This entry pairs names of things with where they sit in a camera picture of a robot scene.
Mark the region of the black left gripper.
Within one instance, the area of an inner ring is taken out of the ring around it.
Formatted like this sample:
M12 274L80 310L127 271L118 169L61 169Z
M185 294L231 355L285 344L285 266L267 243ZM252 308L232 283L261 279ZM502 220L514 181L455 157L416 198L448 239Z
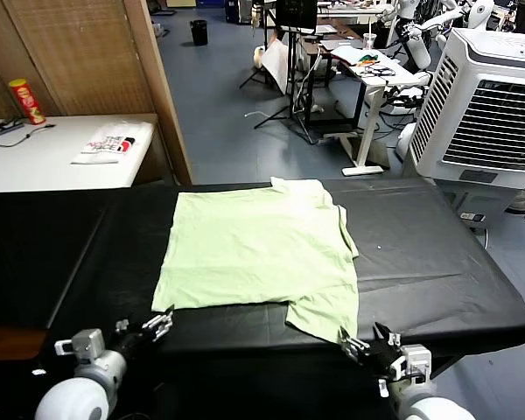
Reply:
M127 362L148 352L156 345L156 341L165 336L173 324L174 305L143 323L141 328L132 327L127 319L115 322L115 332L112 333L108 349L119 353Z

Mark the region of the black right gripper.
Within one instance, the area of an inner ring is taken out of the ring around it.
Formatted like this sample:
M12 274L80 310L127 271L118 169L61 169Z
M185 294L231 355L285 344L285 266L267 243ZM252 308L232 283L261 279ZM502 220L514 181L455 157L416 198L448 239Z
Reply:
M403 365L406 363L400 348L401 334L393 332L384 324L375 322L374 336L377 341L368 343L352 337L341 326L338 332L338 343L349 359L367 368L378 379L401 380Z

